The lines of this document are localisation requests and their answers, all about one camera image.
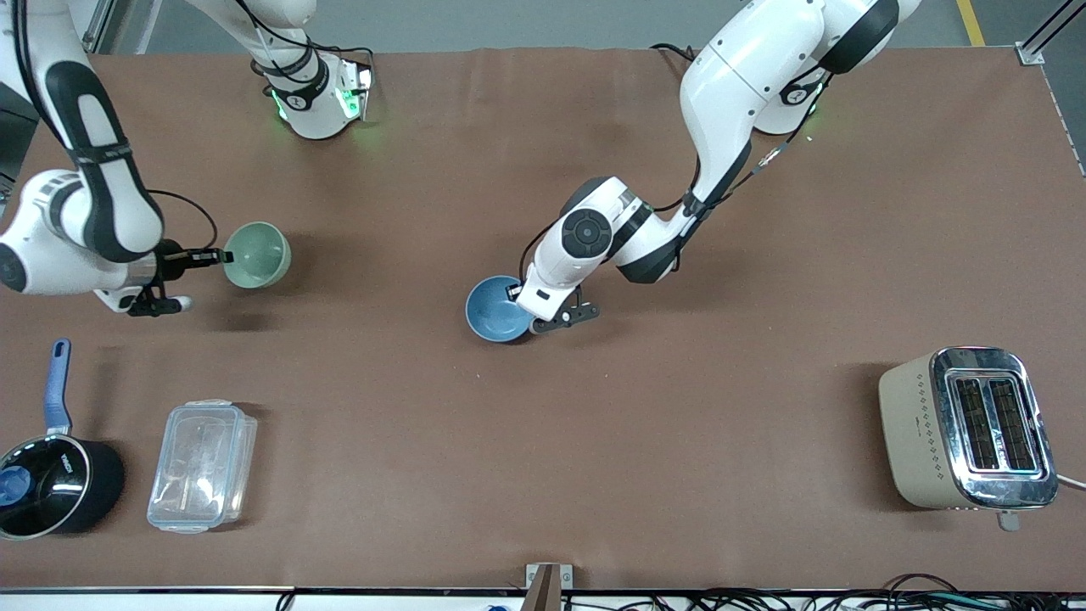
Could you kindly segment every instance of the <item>clear plastic container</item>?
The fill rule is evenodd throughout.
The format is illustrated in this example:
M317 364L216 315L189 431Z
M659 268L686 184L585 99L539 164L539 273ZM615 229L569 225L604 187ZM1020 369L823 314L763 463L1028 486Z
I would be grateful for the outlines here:
M166 421L147 520L171 533L203 533L241 515L256 419L229 402L193 402Z

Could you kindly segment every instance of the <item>blue bowl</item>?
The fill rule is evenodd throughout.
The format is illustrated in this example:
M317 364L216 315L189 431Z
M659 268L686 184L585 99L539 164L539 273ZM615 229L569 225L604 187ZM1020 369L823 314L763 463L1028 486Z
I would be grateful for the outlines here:
M513 342L528 333L533 317L509 301L506 289L520 284L513 276L491 276L476 284L464 305L464 316L476 335L488 342Z

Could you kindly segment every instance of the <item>yellow line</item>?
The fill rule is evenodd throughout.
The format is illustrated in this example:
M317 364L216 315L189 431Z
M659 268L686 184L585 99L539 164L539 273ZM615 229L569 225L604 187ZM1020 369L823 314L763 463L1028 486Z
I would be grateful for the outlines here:
M958 0L958 12L961 13L961 21L965 24L965 34L969 35L969 43L974 47L984 47L984 35L981 34L981 24L976 22L976 12L973 11L971 0Z

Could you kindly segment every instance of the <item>white robot link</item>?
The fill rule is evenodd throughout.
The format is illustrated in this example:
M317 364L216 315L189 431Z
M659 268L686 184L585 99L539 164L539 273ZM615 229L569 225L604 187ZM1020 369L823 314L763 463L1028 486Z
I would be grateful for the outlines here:
M700 171L665 220L617 177L573 192L542 238L509 297L545 333L594 319L580 284L606 260L629 281L651 283L721 202L750 154L750 132L798 129L823 76L862 65L920 0L752 0L683 75L680 103Z
M327 138L359 118L369 66L308 42L300 27L316 0L192 0L253 55L280 115L305 138ZM0 81L30 101L76 170L27 180L0 234L0 281L24 294L93 291L110 309L159 317L191 307L165 282L229 262L211 247L163 239L162 212L144 188L121 120L75 33L64 0L0 0Z

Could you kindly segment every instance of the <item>pot handle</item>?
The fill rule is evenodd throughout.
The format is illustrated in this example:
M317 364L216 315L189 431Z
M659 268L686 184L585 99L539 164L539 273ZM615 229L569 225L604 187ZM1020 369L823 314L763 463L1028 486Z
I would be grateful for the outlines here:
M60 339L53 343L49 359L49 378L46 380L46 434L67 435L72 431L72 418L64 405L64 390L67 387L67 366L72 358L72 343Z

